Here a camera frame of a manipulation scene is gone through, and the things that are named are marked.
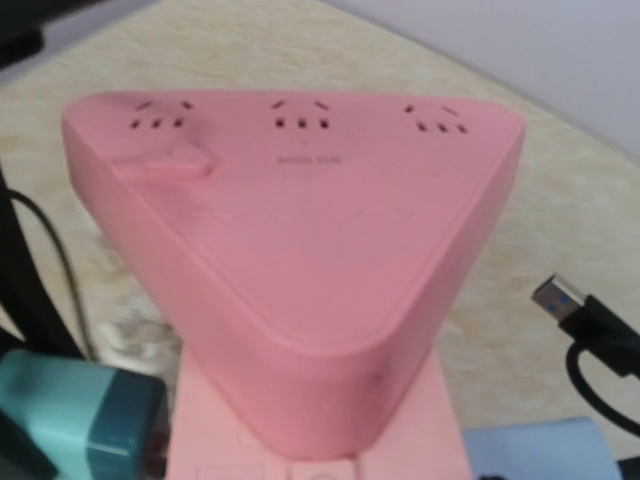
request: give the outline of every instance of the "light blue object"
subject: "light blue object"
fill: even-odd
[[[116,370],[13,350],[0,368],[0,407],[59,471],[92,480],[87,439]]]
[[[587,418],[466,430],[464,441],[474,479],[622,480],[602,433]]]
[[[56,466],[56,480],[141,480],[162,468],[147,462],[169,429],[157,378],[12,350],[0,359],[0,409]]]

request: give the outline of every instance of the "triangular power strip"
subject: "triangular power strip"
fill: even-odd
[[[269,447],[379,437],[507,199],[524,124],[468,99],[105,93],[64,116],[82,201]]]

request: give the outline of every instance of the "usb cable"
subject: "usb cable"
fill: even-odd
[[[640,334],[593,295],[585,295],[559,275],[540,285],[532,297],[558,326],[573,338],[565,366],[571,383],[598,413],[640,438],[640,423],[614,409],[589,385],[580,369],[580,356],[589,352],[619,377],[640,380]],[[625,480],[640,480],[640,457],[618,462]]]

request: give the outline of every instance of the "white wall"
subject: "white wall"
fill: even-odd
[[[640,2],[325,1],[462,60],[640,155]]]

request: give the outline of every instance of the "usb connector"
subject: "usb connector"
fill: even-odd
[[[559,322],[584,307],[585,294],[560,275],[554,275],[533,292],[533,301]]]
[[[542,283],[532,300],[558,320],[558,326],[621,377],[640,379],[640,365],[629,361],[628,352],[604,345],[612,341],[636,343],[640,335],[593,295],[585,295],[560,275]]]

